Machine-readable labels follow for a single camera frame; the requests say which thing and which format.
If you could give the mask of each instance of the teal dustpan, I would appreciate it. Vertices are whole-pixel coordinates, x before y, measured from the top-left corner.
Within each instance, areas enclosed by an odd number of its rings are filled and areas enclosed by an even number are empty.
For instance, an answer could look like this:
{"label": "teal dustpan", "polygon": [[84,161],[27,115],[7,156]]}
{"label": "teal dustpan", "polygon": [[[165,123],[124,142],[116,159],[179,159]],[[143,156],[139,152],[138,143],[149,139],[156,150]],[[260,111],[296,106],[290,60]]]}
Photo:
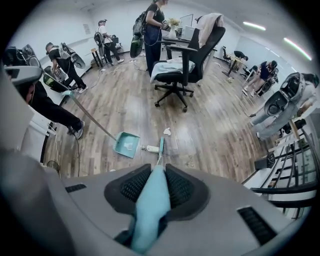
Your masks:
{"label": "teal dustpan", "polygon": [[115,140],[113,150],[123,156],[126,156],[128,158],[134,158],[138,144],[139,144],[139,136],[133,135],[131,133],[127,132],[120,132],[116,137],[111,135],[105,128],[101,126],[100,123],[98,123],[97,120],[95,120],[89,112],[80,104],[80,102],[76,99],[75,94],[70,91],[64,91],[62,93],[64,96],[69,96],[75,104],[78,105],[78,107],[101,129],[103,130],[108,136],[110,136],[113,140]]}

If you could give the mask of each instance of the fluorescent light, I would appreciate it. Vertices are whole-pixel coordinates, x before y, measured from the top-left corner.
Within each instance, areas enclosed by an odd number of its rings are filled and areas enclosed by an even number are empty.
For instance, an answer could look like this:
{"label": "fluorescent light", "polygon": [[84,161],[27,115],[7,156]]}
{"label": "fluorescent light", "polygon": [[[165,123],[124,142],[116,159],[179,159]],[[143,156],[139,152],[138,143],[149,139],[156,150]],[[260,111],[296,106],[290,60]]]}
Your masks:
{"label": "fluorescent light", "polygon": [[294,48],[296,48],[300,53],[302,53],[309,61],[312,60],[312,58],[303,50],[301,49],[297,44],[289,40],[288,38],[284,38],[284,41],[286,41],[288,44],[292,45]]}
{"label": "fluorescent light", "polygon": [[274,55],[276,55],[280,58],[280,56],[278,54],[276,54],[274,51],[270,50],[270,52],[272,52]]}
{"label": "fluorescent light", "polygon": [[266,30],[266,28],[264,26],[260,26],[260,25],[253,24],[253,23],[250,23],[250,22],[244,21],[243,24],[247,25],[247,26],[250,26],[250,27],[253,27],[253,28],[256,28],[256,29],[259,29],[259,30],[263,30],[263,31]]}

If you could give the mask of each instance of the black pants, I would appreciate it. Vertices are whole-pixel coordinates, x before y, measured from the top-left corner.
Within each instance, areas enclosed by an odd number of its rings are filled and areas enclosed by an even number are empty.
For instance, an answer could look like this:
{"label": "black pants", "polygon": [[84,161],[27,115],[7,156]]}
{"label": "black pants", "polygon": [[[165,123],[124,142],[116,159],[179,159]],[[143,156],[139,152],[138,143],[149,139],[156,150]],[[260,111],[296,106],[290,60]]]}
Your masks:
{"label": "black pants", "polygon": [[72,127],[76,132],[82,127],[81,120],[65,110],[63,107],[54,104],[48,97],[46,90],[41,82],[35,85],[34,95],[30,106],[49,120],[62,124],[66,127]]}
{"label": "black pants", "polygon": [[68,79],[65,81],[65,84],[70,85],[70,83],[74,80],[79,88],[82,88],[82,89],[86,88],[86,84],[81,79],[81,77],[78,76],[75,65],[71,61],[70,61],[69,69],[63,70],[63,71],[68,75]]}
{"label": "black pants", "polygon": [[119,57],[118,51],[116,49],[116,44],[114,42],[105,43],[104,44],[104,50],[105,50],[106,59],[108,60],[108,62],[110,64],[112,63],[111,53],[110,52],[113,52],[116,60],[120,61],[120,57]]}
{"label": "black pants", "polygon": [[156,43],[162,40],[161,28],[153,25],[147,25],[144,34],[144,50],[146,65],[151,77],[154,63],[160,61],[161,43]]}

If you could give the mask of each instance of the towel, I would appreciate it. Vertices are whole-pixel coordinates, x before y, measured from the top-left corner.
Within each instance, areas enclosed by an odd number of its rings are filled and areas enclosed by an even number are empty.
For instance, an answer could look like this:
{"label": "towel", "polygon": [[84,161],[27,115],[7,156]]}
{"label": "towel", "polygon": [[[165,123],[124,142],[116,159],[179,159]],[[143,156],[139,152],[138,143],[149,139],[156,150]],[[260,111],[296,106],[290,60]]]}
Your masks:
{"label": "towel", "polygon": [[[189,73],[194,70],[196,64],[189,60]],[[154,65],[150,83],[152,83],[158,74],[163,73],[183,73],[182,58],[168,59],[166,62],[159,62]]]}
{"label": "towel", "polygon": [[224,16],[221,13],[210,13],[204,15],[199,20],[196,28],[199,32],[199,48],[204,46],[214,28],[215,23],[218,27],[225,27]]}

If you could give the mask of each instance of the vase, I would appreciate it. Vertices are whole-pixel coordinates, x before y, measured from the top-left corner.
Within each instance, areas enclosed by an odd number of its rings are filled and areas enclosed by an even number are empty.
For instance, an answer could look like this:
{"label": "vase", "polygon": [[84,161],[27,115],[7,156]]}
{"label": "vase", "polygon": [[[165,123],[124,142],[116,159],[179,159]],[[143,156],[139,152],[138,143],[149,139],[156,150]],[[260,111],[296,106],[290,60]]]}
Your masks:
{"label": "vase", "polygon": [[169,32],[169,35],[168,35],[168,38],[170,39],[176,39],[176,26],[171,26],[171,29],[170,29],[170,32]]}

